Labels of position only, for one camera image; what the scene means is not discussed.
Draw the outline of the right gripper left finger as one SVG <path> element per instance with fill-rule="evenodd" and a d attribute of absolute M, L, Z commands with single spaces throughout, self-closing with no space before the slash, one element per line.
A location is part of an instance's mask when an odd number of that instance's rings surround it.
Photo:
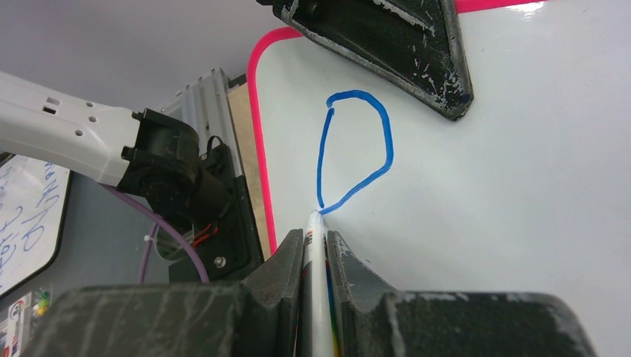
<path fill-rule="evenodd" d="M 288 232 L 247 278 L 104 286 L 61 295 L 27 356 L 291 356 L 304 234 Z"/>

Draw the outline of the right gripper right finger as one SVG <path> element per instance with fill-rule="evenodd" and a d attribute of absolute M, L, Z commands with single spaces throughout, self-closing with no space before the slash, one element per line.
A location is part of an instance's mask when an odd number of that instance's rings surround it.
<path fill-rule="evenodd" d="M 411 292 L 327 234 L 342 356 L 594 356 L 577 316 L 559 298 L 525 292 Z"/>

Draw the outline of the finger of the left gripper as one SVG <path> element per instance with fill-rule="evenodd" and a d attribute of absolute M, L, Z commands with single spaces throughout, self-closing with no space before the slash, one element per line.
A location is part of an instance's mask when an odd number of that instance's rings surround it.
<path fill-rule="evenodd" d="M 310 41 L 387 80 L 447 120 L 473 85 L 455 1 L 261 0 Z"/>

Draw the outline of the white marker pen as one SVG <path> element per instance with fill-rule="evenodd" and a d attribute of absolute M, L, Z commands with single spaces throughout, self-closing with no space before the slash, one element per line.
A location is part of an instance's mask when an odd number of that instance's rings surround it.
<path fill-rule="evenodd" d="M 335 355 L 325 234 L 323 217 L 315 210 L 309 216 L 304 235 L 297 356 Z"/>

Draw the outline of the whiteboard with red frame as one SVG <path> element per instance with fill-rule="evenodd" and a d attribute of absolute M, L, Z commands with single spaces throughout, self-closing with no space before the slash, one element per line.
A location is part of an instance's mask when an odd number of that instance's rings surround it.
<path fill-rule="evenodd" d="M 630 3 L 459 16 L 474 100 L 452 122 L 290 28 L 248 84 L 271 249 L 325 216 L 399 289 L 542 292 L 630 354 Z"/>

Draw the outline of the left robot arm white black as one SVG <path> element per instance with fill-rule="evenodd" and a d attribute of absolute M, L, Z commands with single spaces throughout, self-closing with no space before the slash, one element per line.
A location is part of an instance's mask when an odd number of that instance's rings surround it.
<path fill-rule="evenodd" d="M 270 1 L 274 15 L 317 45 L 456 121 L 474 94 L 455 1 Z M 144 197 L 177 225 L 223 219 L 232 197 L 202 166 L 188 124 L 1 75 L 1 149 L 47 161 Z"/>

